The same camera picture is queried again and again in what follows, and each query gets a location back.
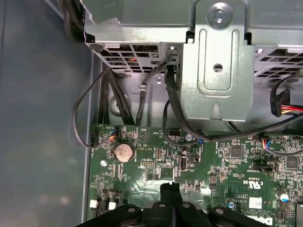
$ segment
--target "mounting hole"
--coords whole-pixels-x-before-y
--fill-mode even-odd
[[[222,72],[223,66],[221,64],[215,64],[214,65],[214,71],[215,72]]]

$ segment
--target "metal tab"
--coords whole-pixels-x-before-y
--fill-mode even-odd
[[[180,96],[187,118],[246,119],[252,105],[254,47],[244,40],[244,25],[242,1],[197,3],[194,43],[184,44],[183,50]]]

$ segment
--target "cable connector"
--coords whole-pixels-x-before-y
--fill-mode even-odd
[[[276,117],[280,117],[282,115],[281,105],[290,105],[290,90],[285,89],[279,95],[271,97],[269,101],[271,113]]]

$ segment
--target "black wire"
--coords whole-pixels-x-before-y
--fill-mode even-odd
[[[261,132],[276,130],[278,128],[284,127],[292,122],[295,122],[295,121],[303,118],[303,113],[301,113],[296,116],[290,117],[284,121],[274,123],[274,124],[271,124],[271,125],[268,125],[268,126],[265,126],[262,128],[253,129],[250,131],[232,133],[232,134],[227,134],[227,135],[205,136],[205,135],[202,135],[202,134],[198,133],[197,131],[193,130],[187,123],[187,121],[182,113],[182,108],[181,108],[180,100],[179,100],[178,93],[177,93],[177,86],[176,86],[176,82],[175,82],[173,66],[167,67],[167,75],[165,77],[165,82],[167,85],[167,91],[168,91],[172,111],[173,111],[176,119],[180,123],[181,128],[184,131],[186,131],[187,133],[191,134],[193,137],[204,140],[205,142],[207,142],[207,141],[220,142],[220,141],[225,141],[225,140],[234,140],[234,139],[244,138],[244,137],[248,137],[248,136],[254,136]]]
[[[147,82],[155,75],[161,73],[165,70],[165,64],[160,65],[159,67],[155,68],[153,71],[151,71],[143,80],[142,84],[147,85]],[[136,125],[140,126],[143,110],[145,106],[145,99],[146,99],[146,91],[140,91],[140,101],[139,101],[139,108],[136,116]]]
[[[125,109],[125,112],[126,112],[126,115],[127,115],[127,118],[128,118],[128,122],[129,122],[129,125],[134,125],[134,120],[133,120],[133,117],[132,117],[132,113],[131,113],[131,109],[129,107],[129,104],[125,98],[125,95],[115,77],[115,73],[113,71],[110,71],[110,73],[112,74],[112,77],[111,79],[113,80],[114,82],[114,86],[116,87],[116,90],[121,98],[121,101],[122,101],[122,104],[123,104],[123,107]]]
[[[108,109],[108,98],[109,98],[109,91],[108,91],[108,77],[105,77],[104,83],[104,93],[103,93],[103,123],[109,124],[109,109]]]
[[[82,20],[82,13],[79,11],[74,0],[63,0],[64,6],[68,13],[70,14],[71,20],[74,24],[80,28],[84,28],[84,22]]]
[[[119,108],[119,112],[122,116],[124,124],[134,125],[134,120],[130,112],[130,108],[127,103],[127,100],[112,71],[109,72],[108,79],[112,87],[113,93],[115,95],[117,106]]]
[[[119,112],[121,114],[123,123],[126,124],[126,125],[128,125],[129,124],[128,117],[127,117],[126,111],[125,111],[125,109],[123,107],[121,97],[120,97],[120,95],[119,95],[119,93],[118,93],[118,91],[116,89],[115,82],[113,81],[113,75],[110,73],[110,71],[109,71],[109,74],[108,74],[108,80],[109,80],[109,83],[110,83],[110,85],[112,87],[115,99],[117,101],[117,106],[119,108]]]
[[[286,77],[284,78],[283,80],[279,81],[278,83],[276,83],[273,88],[271,89],[270,91],[270,98],[275,98],[276,97],[276,91],[278,89],[278,87],[285,81],[285,80],[288,80],[288,79],[291,79],[291,78],[296,78],[298,77],[297,75],[291,75],[289,77]]]
[[[176,143],[175,141],[173,141],[167,134],[166,132],[166,124],[167,124],[167,108],[169,106],[169,100],[166,102],[165,106],[164,106],[164,111],[163,111],[163,120],[162,120],[162,131],[163,131],[163,137],[164,139],[167,140],[168,143],[174,145],[174,146],[180,146],[180,147],[184,147],[184,146],[191,146],[191,145],[195,145],[198,143],[198,141],[193,141],[193,142],[188,142],[188,143]]]
[[[109,139],[106,139],[97,145],[94,145],[94,146],[88,145],[82,140],[82,138],[79,134],[79,131],[78,131],[78,126],[77,126],[77,110],[78,110],[80,103],[82,102],[84,97],[94,88],[94,86],[104,77],[104,75],[109,72],[109,70],[110,70],[110,68],[107,68],[102,73],[100,73],[100,75],[93,81],[93,83],[90,85],[90,87],[84,92],[84,94],[76,102],[73,112],[72,112],[72,125],[73,125],[73,129],[74,129],[76,138],[79,141],[79,143],[86,148],[100,148],[103,144],[105,144],[109,141]]]
[[[101,87],[100,87],[100,98],[99,98],[99,113],[98,113],[98,124],[102,124],[103,122],[103,100],[104,100],[104,89],[105,89],[105,78],[102,77],[101,79]]]
[[[233,122],[227,122],[229,124],[229,126],[232,127],[232,129],[234,129],[237,132],[241,132],[241,130],[233,123]]]
[[[275,152],[275,151],[272,151],[272,150],[269,150],[269,149],[264,149],[264,150],[266,152],[268,152],[269,154],[276,155],[278,157],[292,157],[292,156],[303,154],[303,150],[300,150],[300,151],[297,151],[297,152],[294,152],[294,153],[280,153],[280,152]]]

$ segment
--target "motherboard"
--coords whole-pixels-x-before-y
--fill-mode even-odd
[[[168,135],[180,143],[195,140],[182,130]],[[262,137],[275,152],[303,149],[300,136]],[[300,226],[303,157],[273,156],[264,151],[261,136],[177,147],[159,128],[94,125],[92,143],[105,140],[91,151],[88,220],[124,204],[144,208],[160,199],[162,183],[176,182],[183,201],[206,213],[224,206],[268,226]]]

